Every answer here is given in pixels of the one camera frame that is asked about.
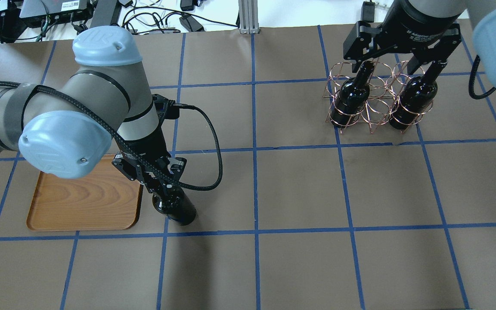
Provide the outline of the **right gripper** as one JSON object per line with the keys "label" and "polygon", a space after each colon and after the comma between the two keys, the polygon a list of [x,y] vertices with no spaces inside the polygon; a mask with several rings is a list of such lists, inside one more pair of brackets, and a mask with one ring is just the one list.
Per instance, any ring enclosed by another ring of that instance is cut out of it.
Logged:
{"label": "right gripper", "polygon": [[448,59],[460,45],[456,20],[462,12],[461,0],[394,0],[383,22],[373,25],[364,9],[343,43],[343,58],[357,73],[368,59],[411,53],[406,66],[411,76],[423,65]]}

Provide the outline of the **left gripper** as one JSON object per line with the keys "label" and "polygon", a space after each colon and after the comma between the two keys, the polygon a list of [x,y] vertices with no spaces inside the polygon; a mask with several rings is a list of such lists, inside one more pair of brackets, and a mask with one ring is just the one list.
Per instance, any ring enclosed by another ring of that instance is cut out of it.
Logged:
{"label": "left gripper", "polygon": [[184,194],[180,186],[167,184],[162,178],[165,175],[179,181],[187,164],[185,158],[171,157],[162,130],[164,120],[179,115],[175,100],[153,95],[144,110],[127,117],[118,128],[124,143],[118,143],[120,151],[112,165],[126,178],[143,183],[149,193],[160,194],[162,186],[163,194]]}

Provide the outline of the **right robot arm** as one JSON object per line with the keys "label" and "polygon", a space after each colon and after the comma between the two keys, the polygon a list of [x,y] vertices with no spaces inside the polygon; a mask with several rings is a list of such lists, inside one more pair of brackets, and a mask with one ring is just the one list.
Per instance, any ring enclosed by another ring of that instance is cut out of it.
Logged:
{"label": "right robot arm", "polygon": [[395,0],[376,28],[358,21],[343,43],[343,58],[355,73],[367,59],[411,53],[409,74],[445,61],[461,43],[457,18],[467,11],[476,54],[496,87],[496,0]]}

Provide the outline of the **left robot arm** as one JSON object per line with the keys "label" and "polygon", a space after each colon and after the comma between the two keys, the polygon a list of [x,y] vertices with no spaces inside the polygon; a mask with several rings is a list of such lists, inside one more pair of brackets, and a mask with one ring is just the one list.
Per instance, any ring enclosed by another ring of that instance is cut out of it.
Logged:
{"label": "left robot arm", "polygon": [[165,105],[150,92],[133,35],[97,26],[73,41],[79,69],[55,90],[0,81],[0,153],[18,151],[32,166],[59,178],[88,175],[114,140],[138,173],[172,177],[161,129]]}

